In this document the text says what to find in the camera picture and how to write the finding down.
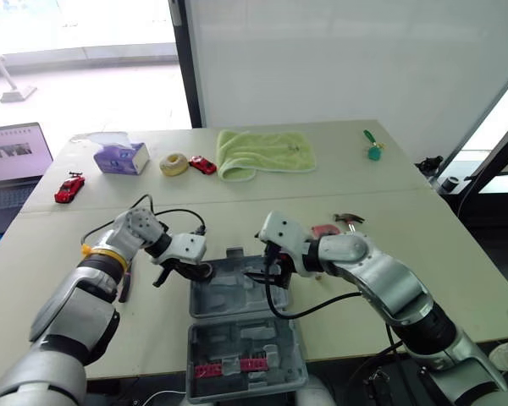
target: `laptop keyboard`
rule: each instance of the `laptop keyboard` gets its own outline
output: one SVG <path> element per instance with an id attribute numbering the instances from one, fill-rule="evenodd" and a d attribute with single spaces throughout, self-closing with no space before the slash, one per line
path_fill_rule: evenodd
<path id="1" fill-rule="evenodd" d="M 22 186 L 15 189 L 0 189 L 0 209 L 21 207 L 35 186 Z"/>

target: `black cable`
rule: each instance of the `black cable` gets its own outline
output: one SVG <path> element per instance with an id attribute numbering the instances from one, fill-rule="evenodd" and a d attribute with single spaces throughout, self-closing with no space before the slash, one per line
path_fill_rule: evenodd
<path id="1" fill-rule="evenodd" d="M 273 298 L 271 297 L 271 285 L 269 284 L 269 264 L 265 266 L 265 272 L 264 272 L 264 284 L 265 284 L 265 295 L 268 298 L 268 305 L 269 309 L 273 312 L 274 315 L 276 315 L 279 319 L 285 319 L 285 320 L 294 320 L 299 319 L 300 317 L 303 317 L 304 315 L 310 315 L 311 313 L 315 312 L 316 310 L 320 310 L 323 307 L 327 305 L 331 305 L 332 303 L 335 303 L 342 299 L 348 299 L 353 298 L 356 296 L 361 296 L 359 292 L 353 292 L 351 294 L 341 294 L 340 296 L 337 296 L 335 298 L 332 298 L 330 300 L 326 300 L 325 302 L 312 307 L 311 309 L 307 309 L 305 311 L 302 311 L 301 313 L 295 313 L 294 315 L 285 315 L 283 313 L 280 313 L 276 307 L 274 307 Z"/>
<path id="2" fill-rule="evenodd" d="M 389 325 L 387 323 L 386 323 L 386 332 L 388 333 L 389 344 L 394 345 L 395 343 L 393 340 L 393 336 L 391 335 L 391 328 L 389 327 Z M 393 350 L 393 356 L 394 356 L 395 362 L 397 364 L 397 370 L 399 371 L 400 378 L 403 381 L 403 384 L 405 385 L 406 395 L 408 395 L 408 400 L 410 400 L 410 403 L 413 406 L 417 406 L 418 403 L 417 403 L 416 396 L 414 396 L 414 392 L 412 391 L 410 381 L 408 381 L 408 377 L 406 376 L 405 369 L 403 368 L 403 364 L 400 360 L 400 355 L 397 352 L 397 349 Z"/>
<path id="3" fill-rule="evenodd" d="M 345 385 L 345 389 L 343 391 L 343 398 L 345 400 L 346 404 L 346 398 L 348 394 L 348 390 L 351 387 L 352 382 L 356 379 L 356 376 L 364 369 L 367 368 L 369 365 L 374 364 L 375 362 L 379 361 L 381 358 L 383 358 L 385 355 L 389 354 L 391 351 L 396 350 L 398 347 L 402 346 L 403 342 L 399 341 L 393 345 L 390 345 L 389 347 L 383 349 L 376 355 L 372 356 L 371 358 L 366 359 L 361 365 L 359 365 L 356 370 L 350 375 L 350 378 L 348 378 L 348 382 Z"/>
<path id="4" fill-rule="evenodd" d="M 151 207 L 151 212 L 152 214 L 154 214 L 154 216 L 159 216 L 161 214 L 167 214 L 167 213 L 173 213 L 173 212 L 177 212 L 177 211 L 182 211 L 182 212 L 185 212 L 185 213 L 190 213 L 191 215 L 193 215 L 194 217 L 196 217 L 200 223 L 202 224 L 197 230 L 196 230 L 196 233 L 200 234 L 200 235 L 205 235 L 205 232 L 206 232 L 206 225 L 205 225 L 205 221 L 203 220 L 203 217 L 200 216 L 199 214 L 197 214 L 195 211 L 192 211 L 192 210 L 188 210 L 188 209 L 169 209 L 169 210 L 162 210 L 162 211 L 159 211 L 158 213 L 155 213 L 154 212 L 154 206 L 153 206 L 153 203 L 152 203 L 152 196 L 149 195 L 149 194 L 145 194 L 143 195 L 140 199 L 137 200 L 136 203 L 134 203 L 130 209 L 136 207 L 137 205 L 139 205 L 141 203 L 141 201 L 145 198 L 148 198 L 149 199 L 149 202 L 150 202 L 150 207 Z M 96 231 L 100 231 L 102 228 L 105 228 L 111 224 L 113 224 L 114 220 L 111 220 L 110 222 L 106 222 L 105 224 L 99 226 L 99 227 L 96 227 L 96 228 L 93 228 L 91 231 L 89 231 L 88 233 L 86 233 L 85 235 L 83 235 L 81 237 L 81 245 L 83 245 L 86 241 L 86 239 L 91 236 L 92 234 L 94 234 Z"/>
<path id="5" fill-rule="evenodd" d="M 151 207 L 151 213 L 154 214 L 154 202 L 152 201 L 152 196 L 149 195 L 148 193 L 145 193 L 142 197 L 140 197 L 136 203 L 134 203 L 130 209 L 133 209 L 134 207 L 136 207 L 137 205 L 139 205 L 141 203 L 141 201 L 145 198 L 148 198 L 149 199 L 149 206 Z"/>
<path id="6" fill-rule="evenodd" d="M 474 189 L 474 185 L 476 184 L 476 182 L 478 181 L 478 179 L 480 179 L 482 177 L 482 174 L 483 174 L 483 171 L 485 170 L 485 168 L 487 167 L 487 165 L 485 167 L 482 168 L 482 170 L 479 172 L 478 175 L 476 175 L 476 178 L 472 181 L 472 183 L 470 184 L 470 188 L 467 190 L 467 192 L 465 193 L 465 195 L 463 196 L 463 198 L 461 199 L 461 201 L 459 202 L 459 206 L 457 207 L 457 211 L 456 211 L 456 217 L 459 218 L 460 215 L 461 215 L 461 209 L 463 208 L 463 205 L 465 204 L 465 200 L 468 198 L 468 196 L 470 195 L 472 189 Z"/>
<path id="7" fill-rule="evenodd" d="M 158 213 L 154 213 L 154 216 L 160 216 L 161 214 L 167 214 L 167 213 L 174 213 L 174 212 L 177 212 L 177 211 L 182 211 L 184 213 L 190 213 L 192 216 L 194 217 L 197 217 L 197 219 L 200 221 L 200 223 L 202 224 L 203 228 L 205 228 L 205 220 L 203 220 L 203 217 L 200 216 L 199 214 L 197 214 L 195 211 L 193 210 L 188 210 L 188 209 L 169 209 L 169 210 L 162 210 L 162 211 L 159 211 Z"/>
<path id="8" fill-rule="evenodd" d="M 108 225 L 110 224 L 113 224 L 114 220 L 111 220 L 110 222 L 106 222 L 105 224 L 99 226 L 99 227 L 96 227 L 96 228 L 93 228 L 91 231 L 89 231 L 88 233 L 86 233 L 85 235 L 83 235 L 81 237 L 81 245 L 83 245 L 86 241 L 86 239 L 89 238 L 89 236 L 91 236 L 92 234 L 94 234 L 96 231 L 100 231 L 102 228 L 105 228 L 107 227 Z"/>

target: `tissue box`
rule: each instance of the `tissue box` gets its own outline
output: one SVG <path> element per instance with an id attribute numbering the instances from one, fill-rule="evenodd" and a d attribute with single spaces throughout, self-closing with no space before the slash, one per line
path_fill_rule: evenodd
<path id="1" fill-rule="evenodd" d="M 132 144 L 132 148 L 105 145 L 94 154 L 94 161 L 102 172 L 139 175 L 149 160 L 149 151 L 144 142 Z"/>

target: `green towel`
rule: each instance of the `green towel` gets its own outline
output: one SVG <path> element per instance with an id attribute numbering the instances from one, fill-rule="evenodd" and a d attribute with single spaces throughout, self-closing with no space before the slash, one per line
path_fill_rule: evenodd
<path id="1" fill-rule="evenodd" d="M 224 130 L 217 141 L 218 176 L 222 180 L 250 180 L 256 170 L 311 172 L 316 168 L 312 147 L 301 133 L 254 134 Z"/>

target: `white wall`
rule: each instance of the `white wall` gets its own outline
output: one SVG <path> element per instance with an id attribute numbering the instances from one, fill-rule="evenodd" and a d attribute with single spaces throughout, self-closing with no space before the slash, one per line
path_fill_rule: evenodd
<path id="1" fill-rule="evenodd" d="M 508 0 L 186 0 L 207 127 L 376 118 L 448 156 L 508 82 Z"/>

